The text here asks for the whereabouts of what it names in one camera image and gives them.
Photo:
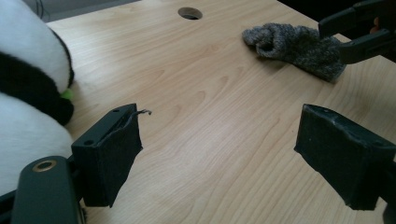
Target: knitted sock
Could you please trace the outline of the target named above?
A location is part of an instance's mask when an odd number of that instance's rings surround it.
[[[242,33],[248,45],[266,58],[292,63],[328,82],[334,82],[346,68],[339,60],[335,37],[319,38],[317,30],[305,26],[267,23]]]

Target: panda plush toy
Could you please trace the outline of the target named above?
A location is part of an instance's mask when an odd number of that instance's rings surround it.
[[[66,44],[22,0],[0,1],[0,195],[24,166],[71,155],[63,127],[74,107],[62,93],[74,79]]]

